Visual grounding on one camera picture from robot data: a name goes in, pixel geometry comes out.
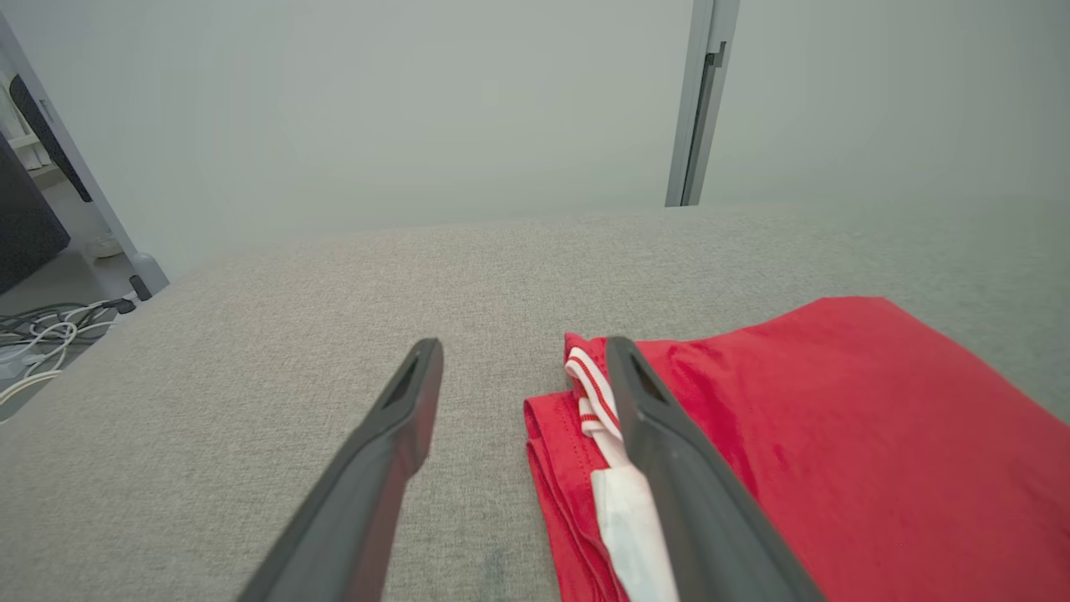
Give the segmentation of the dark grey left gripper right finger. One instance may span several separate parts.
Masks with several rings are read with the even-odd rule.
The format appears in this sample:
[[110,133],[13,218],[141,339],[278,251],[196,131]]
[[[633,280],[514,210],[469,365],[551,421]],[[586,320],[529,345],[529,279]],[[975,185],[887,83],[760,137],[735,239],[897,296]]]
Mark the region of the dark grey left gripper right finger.
[[605,366],[627,457],[652,488],[681,599],[822,601],[788,542],[635,341],[608,339]]

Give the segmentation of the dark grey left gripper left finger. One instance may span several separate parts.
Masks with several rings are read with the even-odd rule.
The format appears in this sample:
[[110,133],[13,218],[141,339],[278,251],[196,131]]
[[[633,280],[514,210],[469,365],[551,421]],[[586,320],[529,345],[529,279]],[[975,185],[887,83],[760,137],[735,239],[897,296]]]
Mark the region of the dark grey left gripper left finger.
[[431,452],[444,351],[417,340],[253,572],[242,601],[379,601],[406,484]]

